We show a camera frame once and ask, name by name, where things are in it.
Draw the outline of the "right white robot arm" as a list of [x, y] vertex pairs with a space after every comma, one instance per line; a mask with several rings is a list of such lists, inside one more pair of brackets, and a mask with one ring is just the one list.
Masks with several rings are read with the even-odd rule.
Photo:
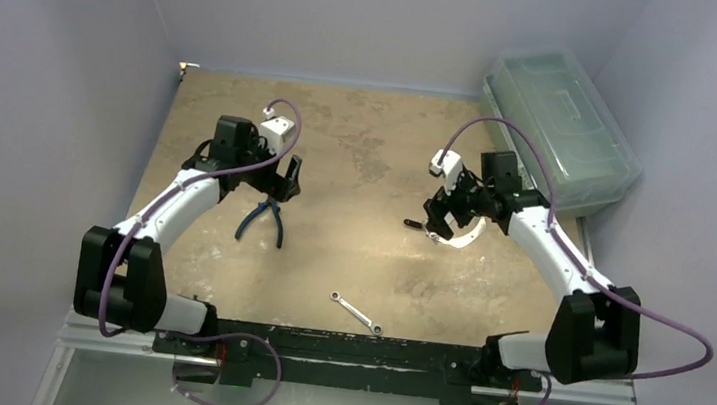
[[424, 202], [422, 227], [452, 248], [470, 245], [488, 223], [499, 226], [534, 264], [559, 307], [547, 333], [512, 332], [487, 338], [477, 368], [493, 385], [519, 370], [548, 373], [562, 384], [620, 379], [637, 367], [639, 297], [594, 271], [568, 238], [548, 200], [525, 190], [513, 152], [482, 153], [482, 174], [454, 151], [437, 151], [429, 173], [443, 185]]

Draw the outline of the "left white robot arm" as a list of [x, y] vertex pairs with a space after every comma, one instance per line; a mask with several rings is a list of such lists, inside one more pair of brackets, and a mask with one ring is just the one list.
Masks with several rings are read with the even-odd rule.
[[74, 311], [122, 331], [178, 333], [190, 354], [210, 353], [218, 339], [216, 308], [172, 294], [163, 257], [204, 213], [240, 184], [276, 202], [300, 192], [301, 158], [290, 153], [300, 127], [265, 112], [255, 124], [223, 115], [214, 136], [181, 165], [153, 201], [113, 227], [91, 227], [82, 238]]

